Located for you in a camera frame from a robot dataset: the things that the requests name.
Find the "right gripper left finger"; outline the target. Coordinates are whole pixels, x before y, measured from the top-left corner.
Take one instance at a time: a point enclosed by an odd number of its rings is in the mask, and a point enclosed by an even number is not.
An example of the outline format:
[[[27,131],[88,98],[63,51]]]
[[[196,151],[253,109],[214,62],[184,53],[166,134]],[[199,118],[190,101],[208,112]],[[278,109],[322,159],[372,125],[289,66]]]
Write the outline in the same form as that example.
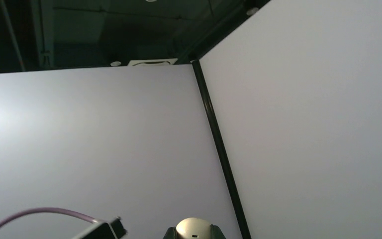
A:
[[[169,227],[166,230],[165,235],[163,236],[163,239],[178,239],[177,230],[175,227]]]

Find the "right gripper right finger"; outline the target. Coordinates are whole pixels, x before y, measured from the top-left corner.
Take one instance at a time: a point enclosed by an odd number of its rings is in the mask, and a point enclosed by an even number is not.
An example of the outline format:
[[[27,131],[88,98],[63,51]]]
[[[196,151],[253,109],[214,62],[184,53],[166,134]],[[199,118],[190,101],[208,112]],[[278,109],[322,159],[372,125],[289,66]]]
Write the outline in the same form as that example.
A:
[[[210,239],[226,239],[225,235],[217,225],[210,225]]]

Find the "pink earbud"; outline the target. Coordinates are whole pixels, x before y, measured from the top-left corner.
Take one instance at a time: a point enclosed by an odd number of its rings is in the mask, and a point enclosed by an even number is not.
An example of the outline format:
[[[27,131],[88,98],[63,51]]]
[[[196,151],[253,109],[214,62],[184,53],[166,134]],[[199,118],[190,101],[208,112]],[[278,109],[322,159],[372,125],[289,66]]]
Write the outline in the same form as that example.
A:
[[[186,218],[176,225],[180,239],[210,239],[211,223],[200,218]]]

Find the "left black frame post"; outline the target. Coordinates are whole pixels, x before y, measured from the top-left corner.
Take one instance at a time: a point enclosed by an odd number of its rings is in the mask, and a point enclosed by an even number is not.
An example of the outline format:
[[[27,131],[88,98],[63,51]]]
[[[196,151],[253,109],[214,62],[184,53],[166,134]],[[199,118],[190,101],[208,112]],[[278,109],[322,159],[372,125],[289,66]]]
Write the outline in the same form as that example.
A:
[[[223,176],[227,185],[228,193],[231,199],[231,203],[234,209],[235,217],[238,223],[238,227],[241,233],[241,237],[244,239],[251,239],[251,233],[248,227],[248,223],[245,217],[244,209],[239,197],[239,192],[235,183],[227,151],[223,142],[221,131],[218,125],[216,114],[213,108],[211,97],[207,88],[204,73],[200,64],[200,61],[195,59],[191,60],[191,65],[194,71],[196,82],[198,84],[201,99],[205,108],[208,123],[211,129],[212,137],[215,143],[216,151],[219,157],[220,165],[222,168]]]

